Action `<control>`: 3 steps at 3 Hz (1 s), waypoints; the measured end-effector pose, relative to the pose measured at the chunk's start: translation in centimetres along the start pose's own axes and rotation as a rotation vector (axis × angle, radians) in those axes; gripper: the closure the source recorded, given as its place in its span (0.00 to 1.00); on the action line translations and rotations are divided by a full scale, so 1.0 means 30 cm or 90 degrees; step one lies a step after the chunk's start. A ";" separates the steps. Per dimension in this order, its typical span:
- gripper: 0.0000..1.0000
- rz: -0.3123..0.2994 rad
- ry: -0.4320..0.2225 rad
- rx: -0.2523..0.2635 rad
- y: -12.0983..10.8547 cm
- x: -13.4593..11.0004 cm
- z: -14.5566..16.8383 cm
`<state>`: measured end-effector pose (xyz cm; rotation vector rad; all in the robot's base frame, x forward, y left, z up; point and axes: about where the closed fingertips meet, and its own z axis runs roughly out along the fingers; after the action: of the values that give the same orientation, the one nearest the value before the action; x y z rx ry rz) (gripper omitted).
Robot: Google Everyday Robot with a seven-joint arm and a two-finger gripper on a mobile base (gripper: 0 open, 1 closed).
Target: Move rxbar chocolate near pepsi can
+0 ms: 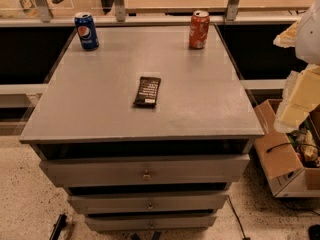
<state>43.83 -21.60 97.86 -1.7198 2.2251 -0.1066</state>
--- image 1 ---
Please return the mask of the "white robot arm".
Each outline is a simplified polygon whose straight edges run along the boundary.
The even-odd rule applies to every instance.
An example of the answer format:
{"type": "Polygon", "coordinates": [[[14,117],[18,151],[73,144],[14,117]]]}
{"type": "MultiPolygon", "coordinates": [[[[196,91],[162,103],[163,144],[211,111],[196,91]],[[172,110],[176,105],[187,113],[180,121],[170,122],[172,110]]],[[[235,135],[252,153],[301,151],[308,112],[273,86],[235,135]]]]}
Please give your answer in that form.
{"type": "Polygon", "coordinates": [[[320,0],[315,0],[301,19],[277,35],[273,44],[295,48],[298,59],[307,63],[300,73],[286,79],[274,128],[280,133],[297,130],[320,105],[320,0]]]}

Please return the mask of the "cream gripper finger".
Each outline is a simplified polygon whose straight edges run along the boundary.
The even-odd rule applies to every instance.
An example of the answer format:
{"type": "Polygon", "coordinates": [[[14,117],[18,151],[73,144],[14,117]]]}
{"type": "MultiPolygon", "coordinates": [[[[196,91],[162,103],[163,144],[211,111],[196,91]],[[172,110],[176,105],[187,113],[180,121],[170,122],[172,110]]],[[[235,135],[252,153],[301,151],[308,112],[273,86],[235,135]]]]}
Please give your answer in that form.
{"type": "Polygon", "coordinates": [[[298,24],[299,22],[293,23],[286,30],[277,35],[273,40],[273,44],[282,48],[294,47],[296,45],[298,24]]]}
{"type": "Polygon", "coordinates": [[[280,133],[297,130],[320,104],[320,66],[309,64],[303,71],[291,71],[286,79],[274,122],[280,133]]]}

